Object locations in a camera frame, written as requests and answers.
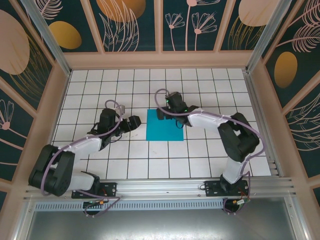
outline mounting plate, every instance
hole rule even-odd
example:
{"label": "mounting plate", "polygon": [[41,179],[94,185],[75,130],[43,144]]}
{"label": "mounting plate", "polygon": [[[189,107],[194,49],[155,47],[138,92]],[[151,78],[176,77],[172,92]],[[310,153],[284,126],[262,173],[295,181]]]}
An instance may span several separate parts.
{"label": "mounting plate", "polygon": [[[117,193],[117,183],[116,182],[101,182],[99,186],[99,196],[103,197],[115,197]],[[82,194],[77,191],[72,191],[72,199],[93,199],[94,197]]]}
{"label": "mounting plate", "polygon": [[204,182],[204,188],[205,195],[207,197],[230,197],[230,196],[241,196],[241,191],[239,188],[248,195],[249,189],[248,189],[248,182],[246,180],[240,180],[238,183],[238,186],[235,187],[233,190],[231,190],[229,193],[226,193],[221,187],[220,187],[220,181],[205,181]]}

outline blue paper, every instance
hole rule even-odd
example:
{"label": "blue paper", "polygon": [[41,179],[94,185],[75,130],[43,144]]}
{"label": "blue paper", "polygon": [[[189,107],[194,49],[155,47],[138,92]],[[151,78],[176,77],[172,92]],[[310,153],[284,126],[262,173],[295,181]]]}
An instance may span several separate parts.
{"label": "blue paper", "polygon": [[184,130],[176,126],[176,120],[157,118],[156,109],[148,109],[146,120],[147,141],[183,141]]}

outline grid floor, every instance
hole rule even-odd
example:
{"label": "grid floor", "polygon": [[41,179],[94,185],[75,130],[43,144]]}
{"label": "grid floor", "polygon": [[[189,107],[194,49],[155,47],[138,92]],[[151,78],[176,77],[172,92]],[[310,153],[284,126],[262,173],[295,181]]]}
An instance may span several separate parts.
{"label": "grid floor", "polygon": [[[56,126],[53,144],[80,139],[99,121],[108,99],[125,106],[124,118],[137,115],[141,126],[100,152],[74,165],[101,179],[165,179],[219,177],[227,163],[220,137],[197,127],[184,127],[184,141],[146,141],[147,110],[156,108],[161,88],[182,93],[187,105],[206,111],[245,115],[258,130],[241,69],[111,69],[74,70]],[[158,101],[165,106],[164,94]],[[252,176],[271,176],[266,154],[247,164]]]}

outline yellow circle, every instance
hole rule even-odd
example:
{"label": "yellow circle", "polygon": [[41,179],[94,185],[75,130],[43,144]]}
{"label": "yellow circle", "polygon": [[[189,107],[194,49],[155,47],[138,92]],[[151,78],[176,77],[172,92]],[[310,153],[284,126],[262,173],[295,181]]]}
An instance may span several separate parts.
{"label": "yellow circle", "polygon": [[281,53],[275,63],[275,83],[282,89],[288,87],[294,80],[297,69],[298,61],[296,56],[289,51]]}
{"label": "yellow circle", "polygon": [[49,25],[49,28],[60,47],[65,49],[80,47],[82,43],[80,33],[71,24],[65,21],[55,21]]}
{"label": "yellow circle", "polygon": [[241,22],[250,27],[264,26],[275,11],[279,0],[242,0],[239,5]]}
{"label": "yellow circle", "polygon": [[21,24],[0,10],[0,69],[8,74],[21,74],[30,56],[28,35]]}
{"label": "yellow circle", "polygon": [[96,3],[104,15],[116,22],[130,21],[130,17],[125,13],[123,3],[128,11],[132,10],[135,18],[141,17],[146,9],[146,0],[96,0]]}

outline gray floor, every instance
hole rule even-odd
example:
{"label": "gray floor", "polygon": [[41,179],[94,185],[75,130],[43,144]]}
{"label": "gray floor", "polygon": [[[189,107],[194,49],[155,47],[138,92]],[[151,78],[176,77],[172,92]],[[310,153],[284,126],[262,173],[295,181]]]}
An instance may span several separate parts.
{"label": "gray floor", "polygon": [[221,209],[36,212],[28,240],[294,240],[283,199],[254,199],[238,215]]}

